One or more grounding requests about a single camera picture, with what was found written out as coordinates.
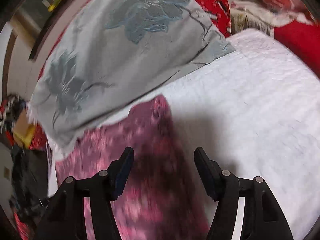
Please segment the cardboard box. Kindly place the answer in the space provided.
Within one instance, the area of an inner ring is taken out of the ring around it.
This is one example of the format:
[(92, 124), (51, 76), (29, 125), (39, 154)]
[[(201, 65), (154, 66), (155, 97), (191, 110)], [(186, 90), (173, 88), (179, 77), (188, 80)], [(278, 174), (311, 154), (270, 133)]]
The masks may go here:
[(21, 111), (12, 130), (14, 141), (20, 147), (29, 148), (35, 132), (35, 126), (28, 123), (27, 111)]

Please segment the grey floral pillow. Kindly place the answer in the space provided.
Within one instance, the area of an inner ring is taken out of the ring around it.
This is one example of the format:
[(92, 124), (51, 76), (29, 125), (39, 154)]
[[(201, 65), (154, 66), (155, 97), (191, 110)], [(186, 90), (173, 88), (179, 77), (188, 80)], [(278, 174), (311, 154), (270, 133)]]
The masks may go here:
[(28, 116), (65, 157), (110, 113), (233, 50), (195, 0), (90, 0), (45, 62)]

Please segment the purple pink floral garment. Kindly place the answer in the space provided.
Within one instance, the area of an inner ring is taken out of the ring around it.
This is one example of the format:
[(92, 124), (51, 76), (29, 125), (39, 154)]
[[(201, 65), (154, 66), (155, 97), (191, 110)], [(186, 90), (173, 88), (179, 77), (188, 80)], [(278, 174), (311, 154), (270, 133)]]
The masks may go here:
[(135, 152), (133, 167), (112, 203), (121, 238), (205, 239), (209, 225), (162, 95), (135, 105), (116, 124), (86, 131), (68, 157), (56, 162), (57, 181), (91, 177), (127, 146)]

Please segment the red floral pillow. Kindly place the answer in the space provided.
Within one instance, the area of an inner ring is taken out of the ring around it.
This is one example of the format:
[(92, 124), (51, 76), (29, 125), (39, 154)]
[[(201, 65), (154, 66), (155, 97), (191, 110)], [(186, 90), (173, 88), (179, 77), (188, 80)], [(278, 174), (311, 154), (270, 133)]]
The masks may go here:
[(231, 36), (231, 16), (228, 0), (195, 0), (225, 36)]

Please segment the pile of mixed clothes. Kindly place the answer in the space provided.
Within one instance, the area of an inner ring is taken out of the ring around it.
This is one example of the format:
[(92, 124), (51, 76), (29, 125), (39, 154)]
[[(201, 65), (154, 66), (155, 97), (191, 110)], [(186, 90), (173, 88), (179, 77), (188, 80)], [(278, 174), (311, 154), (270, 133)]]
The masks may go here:
[(12, 130), (21, 112), (26, 108), (26, 101), (18, 94), (9, 94), (1, 102), (1, 133)]

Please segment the red blanket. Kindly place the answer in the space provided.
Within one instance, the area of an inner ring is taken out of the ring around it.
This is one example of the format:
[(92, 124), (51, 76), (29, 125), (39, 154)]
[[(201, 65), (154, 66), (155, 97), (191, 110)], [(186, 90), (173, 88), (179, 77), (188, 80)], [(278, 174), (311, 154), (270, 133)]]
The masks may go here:
[(274, 27), (274, 38), (295, 53), (319, 77), (319, 25), (293, 21)]

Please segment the white quilted bedspread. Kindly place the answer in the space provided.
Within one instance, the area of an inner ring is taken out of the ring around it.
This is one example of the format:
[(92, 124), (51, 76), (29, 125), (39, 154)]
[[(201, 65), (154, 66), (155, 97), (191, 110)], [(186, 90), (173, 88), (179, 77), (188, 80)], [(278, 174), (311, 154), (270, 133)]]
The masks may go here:
[(257, 30), (242, 31), (230, 41), (234, 52), (152, 91), (97, 128), (164, 96), (208, 225), (216, 203), (195, 167), (197, 147), (236, 176), (263, 177), (294, 239), (304, 239), (319, 218), (319, 79)]

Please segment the black quilted jacket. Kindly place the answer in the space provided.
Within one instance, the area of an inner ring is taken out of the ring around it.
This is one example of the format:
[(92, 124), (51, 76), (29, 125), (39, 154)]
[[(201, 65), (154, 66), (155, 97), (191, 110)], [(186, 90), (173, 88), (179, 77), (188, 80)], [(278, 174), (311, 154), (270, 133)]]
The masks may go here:
[(16, 207), (19, 219), (26, 223), (42, 211), (43, 203), (48, 199), (47, 154), (14, 145), (10, 155), (13, 162), (12, 203)]

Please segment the white fringed cloth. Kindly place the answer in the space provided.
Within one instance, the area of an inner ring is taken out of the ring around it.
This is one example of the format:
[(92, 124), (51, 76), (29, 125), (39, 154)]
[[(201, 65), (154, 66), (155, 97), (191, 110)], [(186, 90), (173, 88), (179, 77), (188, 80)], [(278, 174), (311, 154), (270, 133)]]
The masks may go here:
[(286, 26), (293, 21), (313, 25), (302, 12), (274, 12), (257, 0), (233, 1), (230, 7), (231, 33), (237, 34), (245, 29), (257, 29), (274, 37), (274, 28)]

